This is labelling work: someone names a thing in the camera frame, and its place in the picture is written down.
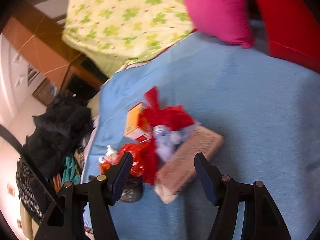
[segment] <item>orange box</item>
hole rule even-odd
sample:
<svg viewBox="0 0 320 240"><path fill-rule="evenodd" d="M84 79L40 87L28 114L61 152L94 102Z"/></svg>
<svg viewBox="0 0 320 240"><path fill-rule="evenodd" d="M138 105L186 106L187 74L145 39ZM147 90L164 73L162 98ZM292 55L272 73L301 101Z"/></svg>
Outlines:
<svg viewBox="0 0 320 240"><path fill-rule="evenodd" d="M139 143L151 139L151 127L144 117L142 102L131 108L127 114L124 136Z"/></svg>

